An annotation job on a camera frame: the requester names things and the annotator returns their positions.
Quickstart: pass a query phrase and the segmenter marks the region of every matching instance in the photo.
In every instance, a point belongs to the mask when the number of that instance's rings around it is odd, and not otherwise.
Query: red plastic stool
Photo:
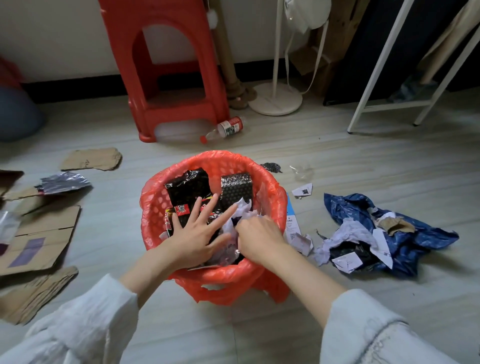
[[[217,125],[229,119],[202,0],[98,1],[141,141],[155,142],[154,129],[163,122],[208,119]],[[198,61],[152,64],[142,29],[153,24],[180,30],[193,45]],[[197,71],[202,74],[204,95],[179,100],[159,92],[159,76]]]

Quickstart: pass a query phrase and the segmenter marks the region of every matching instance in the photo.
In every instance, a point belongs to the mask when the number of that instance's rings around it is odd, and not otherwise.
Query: white metal stand
[[[302,95],[297,89],[284,84],[277,84],[278,61],[280,58],[280,34],[282,28],[283,4],[285,0],[277,0],[276,6],[276,29],[275,29],[275,57],[273,65],[272,82],[261,84],[254,89],[257,98],[249,101],[248,105],[253,111],[263,115],[279,116],[286,115],[298,109],[302,103]]]
[[[353,115],[352,121],[348,126],[347,132],[349,133],[351,133],[353,126],[358,122],[362,113],[381,111],[381,110],[424,107],[420,115],[417,117],[417,119],[413,123],[413,125],[415,126],[420,125],[423,119],[427,116],[430,109],[435,105],[440,95],[444,92],[444,90],[446,89],[450,81],[454,78],[455,74],[458,72],[462,64],[465,62],[465,60],[468,58],[468,56],[470,55],[470,53],[472,52],[472,50],[475,48],[475,46],[478,44],[480,40],[480,27],[479,27],[475,32],[475,34],[473,35],[473,37],[471,38],[471,40],[467,43],[467,45],[463,49],[460,56],[455,61],[452,68],[448,71],[447,75],[445,76],[443,81],[440,83],[440,85],[438,86],[438,88],[436,89],[436,91],[434,92],[430,100],[408,101],[408,102],[402,102],[397,104],[366,106],[366,103],[370,97],[370,94],[372,93],[372,90],[375,87],[375,83],[378,80],[378,76],[380,75],[380,72],[382,72],[382,69],[385,65],[388,55],[390,54],[390,51],[392,50],[393,44],[395,43],[398,33],[400,32],[400,29],[402,28],[403,23],[405,22],[408,12],[410,11],[413,1],[414,0],[403,1],[402,7],[400,8],[400,11],[398,12],[398,15],[392,26],[392,30],[390,30],[390,34],[388,35],[387,41],[385,42],[385,45],[382,49],[382,53],[380,53],[380,56],[378,57],[377,64],[373,69],[372,75],[368,80],[367,87],[365,87],[365,91],[363,91],[363,95],[360,99],[357,109],[355,110],[355,114]]]

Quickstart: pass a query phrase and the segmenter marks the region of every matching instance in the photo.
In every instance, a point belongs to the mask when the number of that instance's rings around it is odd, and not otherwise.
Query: purple tape
[[[8,268],[24,266],[25,264],[30,263],[32,258],[38,251],[42,248],[45,238],[36,238],[30,239],[27,241],[25,248],[22,250],[18,257],[8,266]]]

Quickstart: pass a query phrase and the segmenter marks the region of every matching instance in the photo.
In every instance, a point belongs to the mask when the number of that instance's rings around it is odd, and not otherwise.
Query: black baseboard
[[[242,82],[269,80],[273,73],[273,60],[236,63],[237,77]],[[299,76],[290,63],[292,77]],[[280,59],[278,77],[287,76],[285,59]],[[161,78],[161,90],[192,88],[202,86],[200,73],[173,74]],[[126,95],[127,90],[119,74],[110,76],[75,78],[70,80],[34,82],[22,84],[30,98],[37,104],[81,100],[86,98]]]

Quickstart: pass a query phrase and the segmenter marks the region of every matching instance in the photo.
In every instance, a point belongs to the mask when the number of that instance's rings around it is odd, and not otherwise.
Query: white wall
[[[276,0],[222,5],[234,61],[272,59]],[[288,35],[284,26],[283,46]],[[154,26],[145,38],[156,63],[194,57],[175,29]],[[297,35],[293,49],[306,39]],[[96,0],[0,0],[0,55],[15,62],[27,82],[118,73]]]

